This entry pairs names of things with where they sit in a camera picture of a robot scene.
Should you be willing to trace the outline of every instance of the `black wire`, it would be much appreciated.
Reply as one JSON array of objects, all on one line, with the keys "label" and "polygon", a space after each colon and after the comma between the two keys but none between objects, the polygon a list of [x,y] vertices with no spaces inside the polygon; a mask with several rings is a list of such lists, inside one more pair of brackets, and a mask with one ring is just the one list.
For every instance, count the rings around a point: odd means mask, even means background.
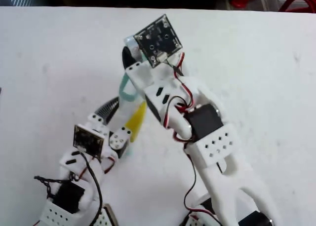
[{"label": "black wire", "polygon": [[40,181],[41,183],[43,183],[46,186],[47,197],[49,197],[49,198],[54,198],[55,197],[55,195],[53,195],[51,193],[51,187],[50,187],[49,183],[60,183],[61,184],[61,183],[71,182],[72,180],[76,181],[74,173],[71,173],[69,175],[69,179],[63,179],[63,180],[43,178],[41,176],[34,176],[34,179]]},{"label": "black wire", "polygon": [[165,63],[166,63],[167,65],[169,65],[169,66],[170,66],[176,73],[178,73],[180,76],[183,76],[183,73],[182,73],[182,71],[180,71],[180,68],[179,68],[179,67],[176,67],[176,66],[170,64],[170,62],[169,62],[168,60],[166,60]]},{"label": "black wire", "polygon": [[[187,209],[187,210],[190,210],[186,204],[186,199],[187,199],[187,196],[189,195],[189,193],[192,191],[192,189],[194,188],[194,186],[196,185],[197,183],[197,173],[196,173],[196,169],[194,167],[194,164],[193,164],[193,161],[191,159],[191,157],[187,154],[187,157],[189,158],[191,164],[192,164],[192,167],[193,167],[193,171],[194,171],[194,182],[192,184],[192,186],[190,187],[190,189],[187,191],[187,193],[185,194],[184,196],[184,199],[183,199],[183,204],[184,204],[184,207]],[[219,225],[222,226],[222,224],[211,214],[209,214]]]},{"label": "black wire", "polygon": [[187,102],[185,101],[184,98],[182,98],[182,97],[180,97],[180,96],[178,96],[178,95],[173,96],[173,97],[169,100],[169,102],[168,102],[168,104],[167,104],[167,109],[166,109],[166,114],[165,114],[165,116],[164,116],[164,119],[165,119],[166,115],[168,115],[168,113],[169,113],[169,107],[170,107],[171,101],[174,100],[175,98],[181,99],[181,100],[184,102],[184,105],[185,105],[186,107],[188,106],[188,104],[187,104]]},{"label": "black wire", "polygon": [[101,189],[100,189],[100,185],[99,185],[99,183],[98,183],[98,180],[97,180],[97,178],[96,178],[96,176],[95,176],[95,174],[94,174],[92,168],[90,167],[89,161],[87,160],[86,156],[85,156],[83,153],[80,153],[80,154],[81,154],[82,157],[84,158],[85,163],[86,163],[86,165],[87,165],[87,169],[88,169],[89,173],[91,174],[91,176],[92,176],[92,178],[93,178],[93,180],[94,180],[94,182],[95,182],[95,185],[96,185],[96,187],[97,187],[98,194],[99,194],[99,199],[100,199],[99,209],[98,209],[96,215],[94,216],[94,219],[92,220],[92,222],[91,222],[90,225],[89,225],[89,226],[93,226],[94,223],[97,221],[97,219],[98,219],[98,217],[99,217],[99,214],[101,213],[101,210],[102,210],[102,204],[103,204],[102,193],[101,193]]},{"label": "black wire", "polygon": [[221,169],[221,166],[219,166],[219,163],[218,163],[218,162],[216,162],[216,165],[217,165],[219,171],[221,172],[221,174],[223,174],[223,171],[222,171],[222,169]]}]

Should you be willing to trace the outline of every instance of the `white table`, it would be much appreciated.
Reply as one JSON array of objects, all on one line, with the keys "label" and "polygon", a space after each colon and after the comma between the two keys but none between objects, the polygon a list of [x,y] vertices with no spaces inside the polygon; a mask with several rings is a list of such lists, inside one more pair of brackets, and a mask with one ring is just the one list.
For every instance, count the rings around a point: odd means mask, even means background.
[{"label": "white table", "polygon": [[[316,221],[316,15],[204,10],[0,8],[0,225],[33,225],[73,127],[117,95],[123,38],[167,13],[194,74],[223,101],[286,226]],[[189,161],[148,112],[106,176],[120,225],[178,225]],[[198,180],[189,201],[206,193]]]}]

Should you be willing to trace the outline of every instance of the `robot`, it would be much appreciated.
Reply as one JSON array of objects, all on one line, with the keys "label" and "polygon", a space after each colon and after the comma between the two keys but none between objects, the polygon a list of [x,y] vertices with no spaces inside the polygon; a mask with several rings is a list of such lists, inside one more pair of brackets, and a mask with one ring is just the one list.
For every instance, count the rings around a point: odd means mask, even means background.
[{"label": "robot", "polygon": [[[147,106],[173,139],[183,143],[208,195],[189,211],[182,226],[280,226],[277,207],[265,184],[245,160],[242,141],[220,100],[185,65],[182,45],[166,15],[125,39],[125,74],[119,96],[75,125],[73,147],[60,160],[57,180],[35,176],[47,188],[37,226],[117,226],[102,199],[102,179],[137,138]],[[126,120],[116,128],[117,112]],[[223,170],[220,162],[226,163]],[[255,203],[252,213],[236,218],[236,192]]]}]

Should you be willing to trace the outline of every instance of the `black circuit board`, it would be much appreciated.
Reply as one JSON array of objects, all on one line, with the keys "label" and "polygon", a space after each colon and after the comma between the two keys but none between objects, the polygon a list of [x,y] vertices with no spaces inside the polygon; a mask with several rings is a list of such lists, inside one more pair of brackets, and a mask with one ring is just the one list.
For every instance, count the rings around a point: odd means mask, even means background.
[{"label": "black circuit board", "polygon": [[134,38],[152,68],[182,48],[166,15],[135,34]]},{"label": "black circuit board", "polygon": [[100,158],[103,141],[99,136],[75,125],[74,147],[84,148],[87,154]]}]

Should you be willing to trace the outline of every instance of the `yellow plastic piece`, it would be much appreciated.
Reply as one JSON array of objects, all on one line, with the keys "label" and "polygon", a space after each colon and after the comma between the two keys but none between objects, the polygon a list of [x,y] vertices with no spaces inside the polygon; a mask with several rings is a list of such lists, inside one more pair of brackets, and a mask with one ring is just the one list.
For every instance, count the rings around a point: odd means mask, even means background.
[{"label": "yellow plastic piece", "polygon": [[139,109],[130,118],[130,120],[128,120],[127,123],[125,124],[125,127],[127,127],[128,129],[132,131],[132,135],[130,137],[131,142],[134,142],[137,138],[140,127],[142,126],[143,121],[144,121],[146,108],[147,108],[146,101],[144,101],[139,106]]}]

